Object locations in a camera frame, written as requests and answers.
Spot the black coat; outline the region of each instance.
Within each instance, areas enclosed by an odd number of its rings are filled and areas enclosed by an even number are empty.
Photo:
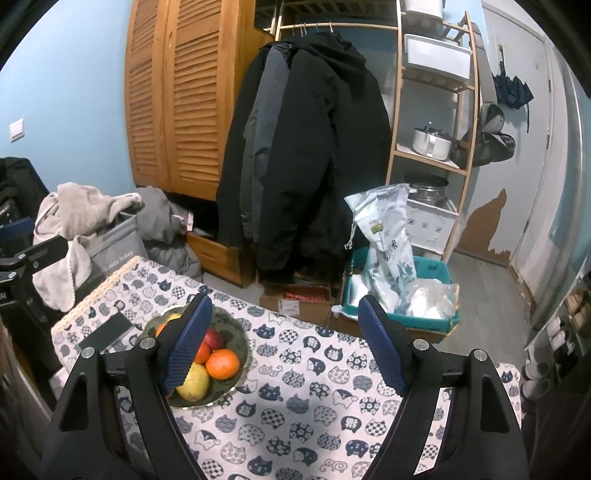
[[[264,180],[256,264],[280,270],[293,250],[344,256],[352,214],[344,197],[383,185],[391,131],[365,58],[337,34],[294,37],[290,76]]]
[[[47,195],[49,191],[29,159],[0,158],[0,205],[13,199],[21,216],[35,221]]]

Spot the gray towel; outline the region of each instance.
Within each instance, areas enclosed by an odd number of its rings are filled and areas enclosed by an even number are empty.
[[[35,222],[33,244],[56,235],[68,240],[65,258],[33,275],[42,300],[54,310],[68,312],[76,301],[75,291],[90,276],[90,256],[79,239],[96,237],[96,230],[115,220],[119,212],[142,202],[138,193],[118,197],[103,195],[96,187],[63,183],[57,193],[41,202]]]

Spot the white door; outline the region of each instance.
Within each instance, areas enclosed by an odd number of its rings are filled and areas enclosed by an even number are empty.
[[[514,110],[501,105],[505,113],[503,132],[515,139],[515,155],[473,170],[477,178],[457,249],[508,265],[527,226],[544,168],[551,111],[550,77],[546,48],[539,36],[486,6],[484,14],[492,73],[500,72],[502,46],[506,74],[527,82],[534,100],[530,102],[529,132],[526,107]]]

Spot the cooking pot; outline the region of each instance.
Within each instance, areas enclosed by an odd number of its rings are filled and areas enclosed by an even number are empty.
[[[419,202],[428,205],[435,205],[446,199],[447,185],[449,182],[437,175],[407,175],[405,181],[412,189],[416,189],[415,193],[409,194],[409,198],[418,200]]]
[[[445,160],[449,156],[451,147],[452,139],[441,130],[431,126],[414,129],[413,150],[425,157]]]

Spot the laundry basket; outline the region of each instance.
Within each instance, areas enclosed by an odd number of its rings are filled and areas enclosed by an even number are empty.
[[[90,255],[90,277],[76,290],[76,303],[98,287],[109,275],[130,258],[147,258],[148,254],[138,233],[135,215],[121,212],[113,223],[92,239],[84,248]]]

